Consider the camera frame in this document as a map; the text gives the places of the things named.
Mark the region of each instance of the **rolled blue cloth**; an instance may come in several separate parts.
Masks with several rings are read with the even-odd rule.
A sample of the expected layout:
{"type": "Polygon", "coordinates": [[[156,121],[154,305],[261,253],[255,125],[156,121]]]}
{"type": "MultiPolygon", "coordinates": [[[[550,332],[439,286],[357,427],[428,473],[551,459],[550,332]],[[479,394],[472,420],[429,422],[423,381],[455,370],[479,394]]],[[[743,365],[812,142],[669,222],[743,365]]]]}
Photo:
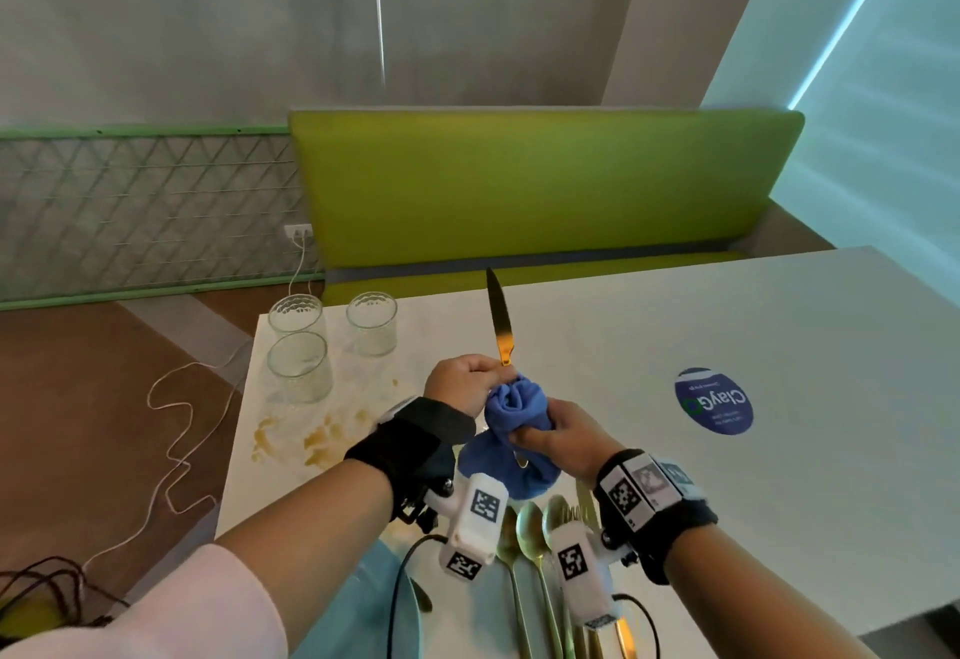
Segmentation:
{"type": "Polygon", "coordinates": [[[515,447],[508,435],[519,427],[552,430],[546,414],[544,389],[521,375],[513,383],[497,386],[486,399],[486,425],[460,452],[458,469],[465,477],[477,472],[507,486],[514,500],[543,495],[557,482],[560,468],[543,454],[515,447]],[[514,453],[530,463],[522,468],[514,453]]]}

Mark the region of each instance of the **white sleeve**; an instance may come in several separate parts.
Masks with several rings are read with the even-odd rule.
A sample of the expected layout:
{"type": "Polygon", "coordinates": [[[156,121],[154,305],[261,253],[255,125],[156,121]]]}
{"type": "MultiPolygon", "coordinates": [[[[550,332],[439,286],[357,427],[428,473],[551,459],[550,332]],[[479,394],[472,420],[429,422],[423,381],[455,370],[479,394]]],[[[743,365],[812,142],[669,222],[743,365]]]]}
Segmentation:
{"type": "Polygon", "coordinates": [[[104,628],[62,628],[19,641],[3,659],[285,659],[281,616],[258,578],[204,545],[104,628]]]}

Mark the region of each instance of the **wire mesh panel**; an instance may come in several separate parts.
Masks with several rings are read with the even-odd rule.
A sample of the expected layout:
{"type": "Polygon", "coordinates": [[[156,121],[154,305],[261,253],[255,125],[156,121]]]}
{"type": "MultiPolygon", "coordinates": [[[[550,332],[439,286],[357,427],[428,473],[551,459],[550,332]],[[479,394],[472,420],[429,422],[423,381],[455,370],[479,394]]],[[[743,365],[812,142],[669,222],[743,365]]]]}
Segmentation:
{"type": "Polygon", "coordinates": [[[308,221],[289,135],[0,140],[0,302],[292,274],[308,221]]]}

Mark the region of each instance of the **white table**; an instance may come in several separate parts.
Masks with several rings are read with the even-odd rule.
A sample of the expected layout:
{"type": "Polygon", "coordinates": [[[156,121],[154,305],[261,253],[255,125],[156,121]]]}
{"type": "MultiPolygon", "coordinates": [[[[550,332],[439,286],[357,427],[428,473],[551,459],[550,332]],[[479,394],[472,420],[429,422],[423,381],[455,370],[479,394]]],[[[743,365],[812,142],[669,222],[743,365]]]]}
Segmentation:
{"type": "MultiPolygon", "coordinates": [[[[678,459],[724,530],[847,629],[863,634],[960,597],[960,310],[890,260],[864,248],[505,291],[525,375],[625,444],[678,459]],[[716,434],[681,410],[675,378],[697,366],[746,392],[749,430],[716,434]]],[[[438,360],[496,354],[483,290],[400,301],[399,345],[378,359],[350,352],[342,306],[324,317],[334,390],[286,409],[264,373],[274,336],[260,318],[218,534],[317,474],[304,438],[328,415],[342,444],[323,463],[418,392],[438,360]],[[261,434],[274,456],[254,457],[271,416],[261,434]]],[[[567,477],[555,489],[576,504],[567,477]]],[[[392,524],[384,540],[401,551],[418,534],[392,524]]],[[[714,656],[673,592],[640,568],[613,572],[650,609],[664,656],[714,656]]],[[[505,570],[466,586],[441,575],[425,547],[411,574],[436,606],[423,622],[428,658],[517,655],[505,570]]],[[[539,626],[533,571],[525,578],[528,623],[539,626]]],[[[643,656],[649,634],[630,622],[643,656]]]]}

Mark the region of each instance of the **teal plate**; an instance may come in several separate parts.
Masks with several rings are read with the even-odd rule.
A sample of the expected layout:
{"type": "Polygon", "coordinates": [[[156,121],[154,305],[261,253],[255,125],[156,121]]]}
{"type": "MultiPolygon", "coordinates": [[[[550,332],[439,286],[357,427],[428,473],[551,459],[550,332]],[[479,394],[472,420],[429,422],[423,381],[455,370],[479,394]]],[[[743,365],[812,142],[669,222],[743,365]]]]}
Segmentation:
{"type": "MultiPolygon", "coordinates": [[[[313,624],[293,659],[383,659],[387,623],[400,559],[379,540],[360,561],[329,608],[313,624]]],[[[409,579],[400,583],[393,626],[393,656],[421,659],[420,611],[409,579]]]]}

